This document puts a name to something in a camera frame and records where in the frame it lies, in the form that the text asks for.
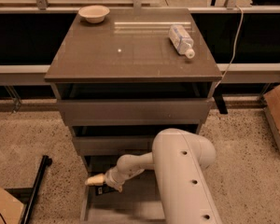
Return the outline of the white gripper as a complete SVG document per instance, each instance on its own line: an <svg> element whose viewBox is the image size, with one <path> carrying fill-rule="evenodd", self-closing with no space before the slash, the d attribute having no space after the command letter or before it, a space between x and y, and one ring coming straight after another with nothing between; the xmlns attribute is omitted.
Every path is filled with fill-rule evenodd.
<svg viewBox="0 0 280 224"><path fill-rule="evenodd" d="M102 186L104 182L111 188L114 188L118 192L123 191L123 184L126 179L124 175L118 170L117 167L113 167L109 169L105 175L98 174L94 176L90 176L86 179L86 186Z"/></svg>

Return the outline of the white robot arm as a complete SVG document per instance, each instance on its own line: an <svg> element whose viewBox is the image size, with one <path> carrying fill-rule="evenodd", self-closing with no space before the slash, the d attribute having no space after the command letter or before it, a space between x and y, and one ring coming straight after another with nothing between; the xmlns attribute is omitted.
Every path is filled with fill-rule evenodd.
<svg viewBox="0 0 280 224"><path fill-rule="evenodd" d="M92 224L222 224L203 170L216 159L205 137L166 129L150 152L125 154L106 172L85 181L91 187Z"/></svg>

